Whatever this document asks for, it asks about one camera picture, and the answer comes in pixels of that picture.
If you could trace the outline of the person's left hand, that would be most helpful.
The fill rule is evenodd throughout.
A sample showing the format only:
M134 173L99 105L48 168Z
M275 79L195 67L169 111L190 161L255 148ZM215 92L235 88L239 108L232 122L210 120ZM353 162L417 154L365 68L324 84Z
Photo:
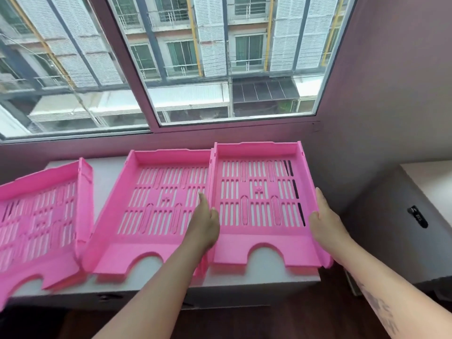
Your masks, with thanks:
M211 208L203 193L199 193L199 203L193 211L183 243L195 247L205 254L219 238L220 226L211 226Z

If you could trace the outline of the person's right hand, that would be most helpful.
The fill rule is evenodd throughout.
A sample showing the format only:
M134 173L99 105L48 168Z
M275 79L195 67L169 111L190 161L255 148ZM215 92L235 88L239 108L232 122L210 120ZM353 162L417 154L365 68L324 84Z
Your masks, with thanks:
M329 206L320 188L315 188L316 201L320 216L320 225L310 228L313 238L334 260L340 261L352 238L342 220Z

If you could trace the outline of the pink slotted plastic tray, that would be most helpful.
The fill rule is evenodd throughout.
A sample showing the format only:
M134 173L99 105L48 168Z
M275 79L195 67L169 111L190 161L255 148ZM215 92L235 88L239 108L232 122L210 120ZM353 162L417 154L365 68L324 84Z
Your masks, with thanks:
M309 229L318 205L300 141L215 143L211 168L208 200L220 222L213 266L244 270L263 247L294 272L333 265Z
M58 290L86 278L93 169L83 159L0 186L0 312L25 283Z
M145 257L166 262L199 193L208 197L211 162L210 149L131 150L82 254L83 269L121 280Z

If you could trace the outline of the person's left forearm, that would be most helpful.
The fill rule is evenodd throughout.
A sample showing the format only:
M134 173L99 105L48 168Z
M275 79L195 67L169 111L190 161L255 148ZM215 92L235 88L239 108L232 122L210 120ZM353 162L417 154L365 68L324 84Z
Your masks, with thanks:
M92 339L170 339L196 267L214 239L191 237Z

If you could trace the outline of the person's right forearm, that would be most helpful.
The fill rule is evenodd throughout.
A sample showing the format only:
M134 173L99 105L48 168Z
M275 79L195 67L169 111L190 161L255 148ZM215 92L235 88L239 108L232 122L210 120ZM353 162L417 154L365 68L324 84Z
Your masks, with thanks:
M392 339L452 339L452 313L350 238L327 247Z

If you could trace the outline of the white low cabinet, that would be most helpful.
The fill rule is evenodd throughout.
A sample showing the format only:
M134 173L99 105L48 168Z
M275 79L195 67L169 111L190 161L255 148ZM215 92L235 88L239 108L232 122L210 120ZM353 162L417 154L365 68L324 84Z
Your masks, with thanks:
M118 178L126 156L119 158L88 159L93 168L94 212L97 220L109 194ZM310 272L294 272L287 269L279 254L270 248L259 248L252 252L244 270L224 270L212 265L212 249L204 256L194 274L188 289L186 302L195 308L239 307L267 305L269 298L278 293L289 292L300 282L312 284L320 281L318 269ZM87 307L94 302L91 294L98 296L141 290L155 275L164 262L157 256L139 260L125 279L104 279L96 276L96 281L84 282L78 286L65 286L58 291L41 289L42 280L27 282L18 288L8 303L22 302L40 306Z

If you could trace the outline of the white cabinet with black lock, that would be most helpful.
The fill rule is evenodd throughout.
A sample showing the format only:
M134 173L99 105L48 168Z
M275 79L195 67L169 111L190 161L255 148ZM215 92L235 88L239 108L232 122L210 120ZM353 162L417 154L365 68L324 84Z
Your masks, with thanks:
M422 228L407 209L415 205ZM452 160L402 164L344 213L352 238L418 288L452 298Z

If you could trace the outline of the black cabinet lock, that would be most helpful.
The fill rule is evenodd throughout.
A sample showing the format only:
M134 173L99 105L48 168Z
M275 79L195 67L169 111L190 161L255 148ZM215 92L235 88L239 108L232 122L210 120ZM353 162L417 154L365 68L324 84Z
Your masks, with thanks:
M407 212L408 212L411 216L413 216L413 218L416 220L416 222L418 222L418 224L419 224L422 228L424 228L424 229L428 228L428 222L427 222L427 220L425 219L425 217L422 215L421 211L420 211L415 205L409 207L409 208L407 209Z

